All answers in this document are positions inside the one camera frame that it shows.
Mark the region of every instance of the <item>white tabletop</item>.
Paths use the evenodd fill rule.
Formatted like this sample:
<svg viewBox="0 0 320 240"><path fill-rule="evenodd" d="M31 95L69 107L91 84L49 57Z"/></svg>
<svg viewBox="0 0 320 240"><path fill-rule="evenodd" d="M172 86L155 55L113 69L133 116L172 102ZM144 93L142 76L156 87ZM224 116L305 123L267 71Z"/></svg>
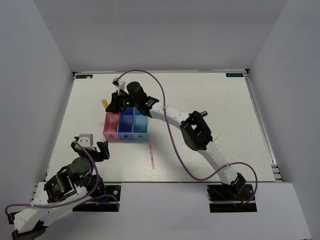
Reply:
<svg viewBox="0 0 320 240"><path fill-rule="evenodd" d="M311 238L291 183L260 183L257 212L234 213L210 213L205 183L122 183L121 186L119 212L69 211L48 227L39 240Z"/></svg>
<svg viewBox="0 0 320 240"><path fill-rule="evenodd" d="M70 147L75 136L93 134L94 142L105 141L102 134L105 109L101 99L111 100L117 90L112 80L119 73L94 74L93 78L75 79L61 129L50 159L47 179L78 155ZM225 73L155 73L163 85L167 105L192 113L207 111L204 118L218 149L231 162L245 162L257 172L260 182L274 181L271 157L243 77L226 77ZM128 84L137 81L144 91L163 101L158 84L147 74L132 73L123 77ZM207 177L212 167L197 152L189 149L179 129L172 127L179 153L186 166L197 177ZM152 145L154 169L149 143L109 143L110 159L97 163L105 182L193 182L173 150L166 123L148 119L148 136ZM247 181L254 181L251 170L234 166ZM219 182L217 176L210 182Z"/></svg>

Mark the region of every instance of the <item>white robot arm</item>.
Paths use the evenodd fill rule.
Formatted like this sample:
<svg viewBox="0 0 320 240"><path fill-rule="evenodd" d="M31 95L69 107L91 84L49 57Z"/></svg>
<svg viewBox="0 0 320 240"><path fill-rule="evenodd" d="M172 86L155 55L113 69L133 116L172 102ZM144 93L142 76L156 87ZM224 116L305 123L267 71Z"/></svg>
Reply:
<svg viewBox="0 0 320 240"><path fill-rule="evenodd" d="M58 217L86 201L109 197L117 202L112 193L107 192L102 178L97 177L96 162L110 157L108 142L97 142L97 146L100 152L93 146L92 134L81 134L74 138L71 147L79 157L64 166L50 180L39 182L34 200L31 204L25 204L25 209L7 214L9 223L15 227L13 240L33 240L39 237Z"/></svg>
<svg viewBox="0 0 320 240"><path fill-rule="evenodd" d="M165 110L169 124L175 126L178 129L181 129L182 123L188 118L190 118L190 115L188 113L175 110L172 107L166 107ZM155 103L152 106L150 114L153 119L159 119L164 122L166 121L164 107L159 102ZM200 153L215 170L228 164L228 161L218 150L214 141L210 141L206 145L206 150L197 149L196 151ZM226 185L231 185L232 182L234 182L238 177L238 172L232 166L224 167L217 174L221 182Z"/></svg>

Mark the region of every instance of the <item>purple cable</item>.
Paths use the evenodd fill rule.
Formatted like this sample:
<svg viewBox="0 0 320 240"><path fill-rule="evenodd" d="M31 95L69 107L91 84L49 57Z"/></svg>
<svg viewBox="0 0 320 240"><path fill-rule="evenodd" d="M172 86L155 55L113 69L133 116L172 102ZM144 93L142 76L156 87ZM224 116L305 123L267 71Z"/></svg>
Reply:
<svg viewBox="0 0 320 240"><path fill-rule="evenodd" d="M256 195L256 192L257 192L257 189L258 189L258 177L257 177L257 174L255 172L255 170L247 163L245 162L240 162L240 161L237 161L237 162L232 162L232 163L229 163L229 164L225 164L221 167L219 167L214 173L212 173L211 175L205 177L205 178L198 178L196 176L194 176L190 171L189 169L187 168L187 166L185 165L184 161L181 159L180 155L179 155L179 152L177 150L177 147L176 147L176 144L175 144L175 140L174 140L174 137L172 135L172 132L171 132L171 128L170 128L170 124L169 124L169 120L168 120L168 117L167 117L167 111L166 111L166 96L165 96L165 91L164 91L164 88L162 87L161 83L159 82L159 80L153 76L150 72L147 72L147 71L144 71L144 70L138 70L138 69L133 69L133 70L129 70L129 71L126 71L124 73L122 73L118 79L121 79L124 75L126 75L127 73L130 73L130 72L141 72L141 73L145 73L145 74L148 74L149 76L151 76L157 83L158 85L160 86L161 88L161 91L162 91L162 97L163 97L163 114L164 114L164 119L165 119L165 122L166 122L166 126L168 128L168 132L169 132L169 135L170 135L170 139L171 139L171 143L172 143L172 146L173 146L173 149L174 149L174 152L177 156L177 158L179 159L179 162L181 163L182 167L184 168L184 170L189 174L190 177L192 177L194 180L197 180L197 181L206 181L210 178L212 178L214 175L216 175L221 169L227 167L228 165L236 165L236 164L241 164L241 165L245 165L247 167L249 167L252 171L253 171L253 174L254 174L254 178L255 178L255 188L254 188L254 191L253 191L253 194L252 196L248 199L248 201L242 203L241 205L246 205L248 204Z"/></svg>
<svg viewBox="0 0 320 240"><path fill-rule="evenodd" d="M74 204L76 202L79 202L81 201L82 199L85 199L86 197L89 197L98 187L99 185L99 172L98 172L98 168L96 166L96 163L95 161L93 160L93 158L90 156L90 154L88 153L88 151L83 147L81 146L78 142L75 141L75 144L77 146L79 146L79 148L81 148L81 150L87 155L87 157L90 159L92 165L93 165L93 168L94 168L94 171L95 171L95 174L96 174L96 181L95 181L95 185L93 187L93 189L88 192L86 195L82 196L82 197L79 197L78 199L75 199L75 200L72 200L72 201L69 201L69 202L66 202L66 203L62 203L62 204L58 204L58 205L53 205L53 206L45 206L45 205L33 205L34 207L36 208L40 208L40 209L55 209L55 208L59 208L59 207L64 207L64 206L67 206L67 205L70 205L70 204ZM8 206L5 207L4 209L4 212L6 215L8 215L8 208L10 207L31 207L31 204L24 204L24 203L14 203L14 204L10 204Z"/></svg>

